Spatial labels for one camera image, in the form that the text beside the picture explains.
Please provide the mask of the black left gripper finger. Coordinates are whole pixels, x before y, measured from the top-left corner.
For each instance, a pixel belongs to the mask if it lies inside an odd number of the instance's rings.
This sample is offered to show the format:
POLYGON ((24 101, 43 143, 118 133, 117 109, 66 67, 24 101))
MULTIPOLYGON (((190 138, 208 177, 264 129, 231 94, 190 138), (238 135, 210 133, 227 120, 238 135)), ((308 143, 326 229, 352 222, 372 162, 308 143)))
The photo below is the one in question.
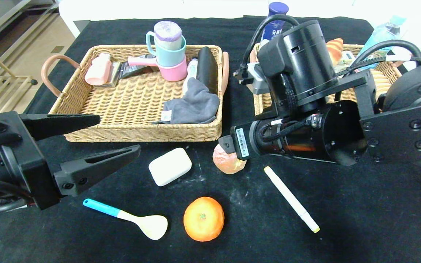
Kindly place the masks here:
POLYGON ((19 117, 35 141, 73 133, 101 121, 95 114, 19 114, 19 117))
POLYGON ((140 145, 105 151, 60 164, 54 180, 62 196, 78 196, 90 187, 136 160, 140 145))

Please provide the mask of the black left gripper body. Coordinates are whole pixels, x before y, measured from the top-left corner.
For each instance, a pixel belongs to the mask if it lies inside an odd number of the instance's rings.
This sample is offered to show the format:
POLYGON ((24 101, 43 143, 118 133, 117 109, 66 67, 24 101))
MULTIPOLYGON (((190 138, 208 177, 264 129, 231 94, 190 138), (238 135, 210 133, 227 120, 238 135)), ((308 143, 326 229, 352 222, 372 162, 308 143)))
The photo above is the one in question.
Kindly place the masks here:
POLYGON ((47 161, 19 114, 0 113, 0 210, 25 205, 44 210, 61 198, 47 161))

